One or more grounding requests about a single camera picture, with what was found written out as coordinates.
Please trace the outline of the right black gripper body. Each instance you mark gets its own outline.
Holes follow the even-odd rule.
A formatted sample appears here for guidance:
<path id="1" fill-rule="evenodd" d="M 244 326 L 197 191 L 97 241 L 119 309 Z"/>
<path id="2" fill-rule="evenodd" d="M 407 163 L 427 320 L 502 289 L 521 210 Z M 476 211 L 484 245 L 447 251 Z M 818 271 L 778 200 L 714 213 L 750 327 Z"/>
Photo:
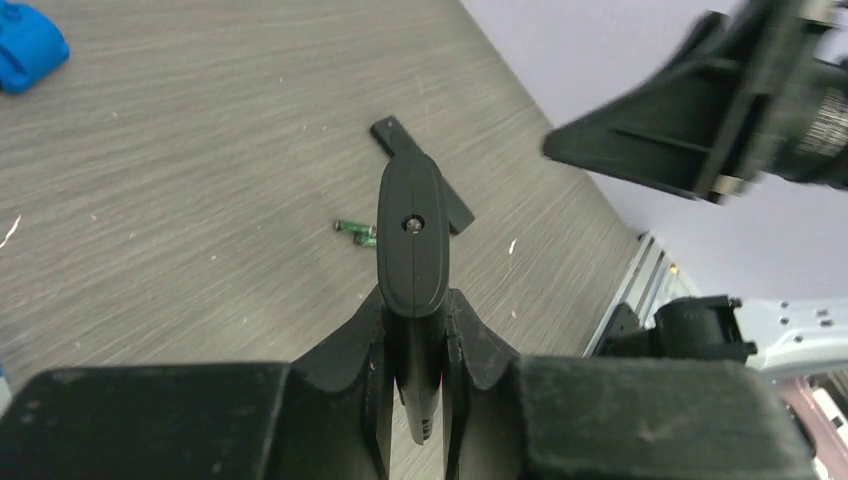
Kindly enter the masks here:
<path id="1" fill-rule="evenodd" d="M 774 9 L 776 95 L 752 100 L 756 125 L 741 153 L 746 192 L 760 173 L 798 184 L 847 188 L 847 62 L 816 50 L 846 12 L 844 1 L 747 1 L 743 9 Z"/>

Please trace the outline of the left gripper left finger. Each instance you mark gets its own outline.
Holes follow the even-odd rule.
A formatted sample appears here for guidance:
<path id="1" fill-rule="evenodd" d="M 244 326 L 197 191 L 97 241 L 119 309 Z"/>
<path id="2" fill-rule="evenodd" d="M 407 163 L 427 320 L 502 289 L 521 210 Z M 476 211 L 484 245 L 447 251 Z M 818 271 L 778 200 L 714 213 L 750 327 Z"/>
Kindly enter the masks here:
<path id="1" fill-rule="evenodd" d="M 387 479 L 393 377 L 377 289 L 291 373 L 291 474 L 296 479 Z"/>

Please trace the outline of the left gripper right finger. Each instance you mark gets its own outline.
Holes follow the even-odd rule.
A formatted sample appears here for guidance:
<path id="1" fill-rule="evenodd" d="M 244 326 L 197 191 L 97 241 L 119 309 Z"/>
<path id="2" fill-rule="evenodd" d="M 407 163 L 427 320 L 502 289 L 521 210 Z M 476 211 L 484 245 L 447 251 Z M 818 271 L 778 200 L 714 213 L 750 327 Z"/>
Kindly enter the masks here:
<path id="1" fill-rule="evenodd" d="M 522 427 L 513 361 L 518 353 L 450 292 L 443 368 L 447 479 L 517 479 Z"/>

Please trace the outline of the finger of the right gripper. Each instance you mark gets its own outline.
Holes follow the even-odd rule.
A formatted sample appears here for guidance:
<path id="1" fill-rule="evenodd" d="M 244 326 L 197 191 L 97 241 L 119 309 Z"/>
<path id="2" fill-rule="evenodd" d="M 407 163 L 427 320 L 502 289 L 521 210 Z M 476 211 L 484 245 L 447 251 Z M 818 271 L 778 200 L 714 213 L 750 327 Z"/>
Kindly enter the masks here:
<path id="1" fill-rule="evenodd" d="M 774 9 L 710 11 L 671 59 L 635 91 L 645 100 L 769 99 L 776 95 Z"/>
<path id="2" fill-rule="evenodd" d="M 621 99 L 547 134 L 550 160 L 687 199 L 737 193 L 752 100 Z"/>

